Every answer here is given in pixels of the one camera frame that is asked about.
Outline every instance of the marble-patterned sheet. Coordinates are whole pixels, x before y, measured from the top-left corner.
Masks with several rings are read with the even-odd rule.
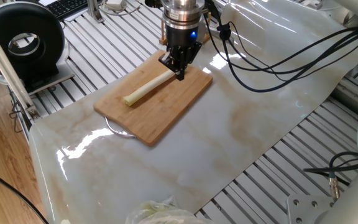
[[[235,22],[249,51],[269,64],[342,29],[286,0],[232,2],[223,20]],[[302,66],[333,42],[277,70]],[[231,59],[241,64],[238,55]],[[285,88],[253,93],[235,81],[208,42],[193,65],[210,72],[213,84],[154,147],[112,134],[94,112],[93,103],[120,80],[38,120],[30,130],[30,148],[49,222],[124,223],[140,203],[170,195],[181,208],[196,212],[322,103],[357,62],[358,50]],[[255,88],[280,83],[260,72],[237,74]]]

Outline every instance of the wooden cutting board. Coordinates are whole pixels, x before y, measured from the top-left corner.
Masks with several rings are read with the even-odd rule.
[[[184,80],[172,77],[132,106],[127,106],[124,96],[168,70],[158,61],[164,53],[159,50],[151,55],[93,105],[95,111],[106,115],[148,146],[155,144],[212,83],[211,75],[189,65]]]

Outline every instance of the power cord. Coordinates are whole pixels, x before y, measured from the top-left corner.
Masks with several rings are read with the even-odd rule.
[[[212,13],[214,13],[214,12],[217,11],[217,10],[215,10],[215,9],[216,9],[216,6],[213,4],[213,2],[206,1],[206,3],[208,3],[208,6],[207,6],[207,7],[208,7],[208,9],[209,9]],[[207,23],[206,14],[204,14],[204,19],[205,19],[205,21],[206,21],[206,23]],[[225,54],[226,54],[226,57],[224,57],[223,55],[221,55],[220,51],[219,51],[218,48],[216,47],[216,44],[215,44],[215,42],[214,42],[214,40],[213,40],[213,36],[211,35],[210,28],[209,28],[209,26],[207,26],[208,32],[209,32],[209,36],[211,37],[211,41],[212,41],[212,43],[213,43],[213,45],[214,45],[215,50],[216,50],[217,53],[228,63],[229,68],[230,68],[230,71],[231,71],[232,75],[234,76],[234,78],[235,78],[244,88],[246,88],[246,89],[248,89],[248,90],[250,90],[250,91],[257,92],[257,93],[265,93],[265,92],[269,92],[269,91],[274,91],[274,90],[277,90],[277,89],[279,89],[279,88],[282,88],[282,87],[288,85],[289,83],[291,83],[291,82],[293,82],[293,81],[295,81],[295,80],[297,80],[297,79],[299,79],[299,78],[304,78],[304,77],[307,77],[308,75],[311,75],[312,73],[316,72],[317,70],[315,70],[315,71],[313,71],[313,72],[311,72],[311,73],[305,75],[304,77],[301,77],[302,74],[304,74],[307,70],[309,70],[311,67],[313,67],[314,65],[316,65],[319,61],[321,61],[322,59],[326,58],[327,56],[333,54],[334,52],[338,51],[339,49],[345,47],[346,45],[348,45],[348,44],[350,44],[350,43],[352,43],[353,41],[355,41],[355,40],[358,39],[358,27],[353,27],[353,28],[350,28],[350,29],[340,30],[340,31],[338,31],[338,32],[336,32],[336,33],[334,33],[334,34],[331,34],[331,35],[329,35],[329,36],[327,36],[327,37],[325,37],[325,38],[323,38],[323,39],[321,39],[321,40],[319,40],[319,41],[317,41],[317,42],[315,42],[315,43],[313,43],[313,44],[311,44],[311,45],[305,47],[304,49],[302,49],[302,50],[300,50],[299,52],[293,54],[292,56],[289,56],[289,57],[286,58],[285,60],[282,60],[281,62],[276,63],[275,65],[267,66],[267,65],[264,64],[262,61],[258,60],[259,62],[261,62],[261,63],[263,63],[264,65],[267,66],[267,67],[265,67],[265,68],[260,68],[260,67],[258,67],[257,65],[254,65],[252,62],[250,62],[247,58],[245,58],[245,57],[235,48],[234,44],[229,40],[230,34],[231,34],[230,24],[234,24],[234,23],[230,22],[230,23],[228,23],[228,24],[222,25],[222,22],[221,22],[221,20],[220,20],[219,15],[216,17],[216,19],[218,20],[218,24],[219,24],[217,30],[219,30],[219,31],[221,32],[219,36],[220,36],[220,38],[222,39],[223,48],[224,48],[224,52],[225,52]],[[299,67],[299,68],[296,68],[296,69],[293,69],[293,70],[290,70],[290,71],[275,72],[274,70],[272,70],[273,67],[276,67],[276,66],[278,66],[278,65],[280,65],[280,64],[282,64],[282,63],[284,63],[284,62],[286,62],[286,61],[288,61],[288,60],[290,60],[291,58],[293,58],[293,57],[295,57],[296,55],[298,55],[298,54],[304,52],[305,50],[307,50],[307,49],[313,47],[314,45],[317,45],[317,44],[319,44],[319,43],[321,43],[321,42],[323,42],[323,41],[325,41],[325,40],[328,40],[328,39],[334,37],[335,35],[339,35],[339,34],[342,34],[342,33],[344,33],[344,32],[349,32],[349,31],[352,31],[352,33],[346,35],[346,36],[343,37],[341,40],[337,41],[337,42],[336,42],[335,44],[333,44],[330,48],[328,48],[323,54],[321,54],[316,60],[314,60],[314,61],[312,61],[312,62],[310,62],[310,63],[308,63],[308,64],[306,64],[306,65],[304,65],[304,66],[302,66],[302,67]],[[229,44],[231,45],[231,47],[236,51],[237,54],[240,55],[240,57],[241,57],[243,60],[245,60],[245,61],[246,61],[248,64],[250,64],[251,66],[255,67],[255,69],[252,69],[252,68],[244,68],[244,67],[240,67],[240,66],[238,66],[238,65],[236,65],[236,64],[233,64],[233,63],[230,61],[230,58],[229,58],[229,53],[228,53],[228,50],[227,50],[226,41],[229,42]],[[280,84],[280,85],[277,85],[277,86],[275,86],[275,87],[268,88],[268,89],[258,90],[258,89],[252,88],[252,87],[250,87],[250,86],[247,86],[244,82],[242,82],[242,80],[236,75],[236,73],[235,73],[233,67],[237,67],[237,68],[240,68],[240,69],[242,69],[242,70],[247,70],[247,71],[255,71],[255,72],[256,72],[256,71],[263,71],[263,72],[267,72],[267,73],[272,73],[272,74],[276,75],[276,77],[277,77],[278,74],[289,74],[289,73],[293,73],[293,72],[297,72],[297,71],[299,71],[299,72],[298,72],[294,77],[292,77],[291,79],[289,79],[289,80],[284,80],[285,82],[282,83],[282,84]]]
[[[334,166],[334,162],[338,158],[340,158],[342,156],[356,156],[357,158],[350,159],[348,161],[343,162],[342,164],[339,164],[338,166]],[[348,163],[353,162],[353,161],[358,161],[358,152],[340,152],[340,153],[336,154],[335,156],[333,156],[333,158],[330,160],[329,167],[325,167],[325,168],[307,168],[307,169],[303,169],[303,171],[323,175],[323,176],[330,177],[330,178],[335,178],[336,177],[335,172],[342,172],[342,171],[349,171],[349,170],[358,169],[358,164],[343,167],[343,165],[348,164]],[[345,184],[347,186],[349,185],[348,182],[343,182],[339,177],[336,177],[336,178],[338,179],[339,182],[341,182],[341,183],[343,183],[343,184]]]
[[[18,190],[16,190],[14,187],[12,187],[10,184],[5,182],[5,180],[2,180],[0,178],[0,184],[11,190],[14,194],[16,194],[20,199],[22,199],[34,212],[37,214],[37,216],[41,219],[41,221],[44,224],[48,224],[48,221],[45,219],[45,217],[41,214],[41,212],[33,205],[33,203],[30,202],[29,199],[27,199],[22,193],[20,193]]]
[[[237,30],[236,25],[234,25],[234,23],[233,23],[232,21],[230,21],[229,24],[232,24],[233,27],[234,27],[234,30],[236,30],[237,38],[239,39],[239,42],[240,42],[240,44],[241,44],[241,47],[242,47],[243,51],[244,51],[247,55],[249,55],[249,56],[251,56],[253,59],[255,59],[256,61],[260,62],[261,64],[263,64],[263,65],[265,65],[265,66],[267,66],[267,67],[269,67],[269,66],[268,66],[267,64],[265,64],[263,61],[257,59],[256,57],[254,57],[252,54],[250,54],[250,53],[246,50],[246,48],[245,48],[244,45],[242,44],[242,40],[241,40],[241,38],[240,38],[240,34],[239,34],[238,30]],[[278,79],[281,80],[281,81],[285,81],[285,80],[281,79],[281,78],[274,72],[273,68],[270,68],[270,70],[274,73],[274,75],[276,76],[276,78],[278,78]]]
[[[302,76],[302,77],[297,78],[297,80],[299,80],[299,79],[301,79],[301,78],[306,78],[306,77],[308,77],[309,75],[313,74],[314,72],[320,71],[321,69],[323,69],[323,68],[325,68],[325,67],[327,67],[327,66],[329,66],[329,65],[332,65],[333,63],[339,61],[340,59],[342,59],[342,58],[348,56],[349,54],[351,54],[351,53],[352,53],[353,51],[355,51],[356,49],[358,49],[358,45],[355,46],[355,47],[354,47],[351,51],[349,51],[348,53],[344,54],[342,57],[339,57],[338,59],[336,59],[336,60],[334,60],[334,61],[332,61],[332,62],[330,62],[330,63],[328,63],[328,64],[326,64],[326,65],[324,65],[324,66],[322,66],[322,67],[320,67],[320,68],[317,68],[316,70],[314,70],[314,71],[312,71],[312,72],[310,72],[310,73],[308,73],[308,74],[306,74],[306,75],[304,75],[304,76]]]

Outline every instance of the metal bracket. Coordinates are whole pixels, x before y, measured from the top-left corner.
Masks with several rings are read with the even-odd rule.
[[[28,114],[30,115],[30,117],[33,120],[36,120],[36,119],[40,118],[40,114],[38,113],[38,111],[37,111],[37,109],[35,108],[34,105],[26,108],[25,110],[26,110],[26,112],[28,112]]]
[[[332,197],[290,195],[287,205],[290,224],[317,224],[317,218],[327,212],[334,205],[334,201]]]
[[[93,19],[95,19],[98,23],[104,22],[102,18],[102,14],[99,10],[98,0],[86,0],[88,2],[88,13],[91,15]]]

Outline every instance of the white cable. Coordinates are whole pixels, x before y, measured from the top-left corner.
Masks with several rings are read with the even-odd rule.
[[[109,15],[111,15],[111,16],[125,16],[125,15],[129,15],[129,14],[131,14],[131,13],[133,13],[133,12],[136,12],[136,11],[140,8],[140,6],[141,6],[141,5],[139,4],[139,6],[137,6],[137,7],[136,7],[134,10],[132,10],[131,12],[127,12],[127,13],[121,14],[120,12],[124,11],[124,10],[127,8],[127,5],[126,5],[126,4],[125,4],[125,8],[124,8],[124,9],[122,9],[122,10],[120,10],[120,11],[117,11],[117,9],[108,6],[108,5],[106,4],[106,0],[103,0],[102,3],[101,3],[100,10],[102,10],[104,13],[109,14]]]

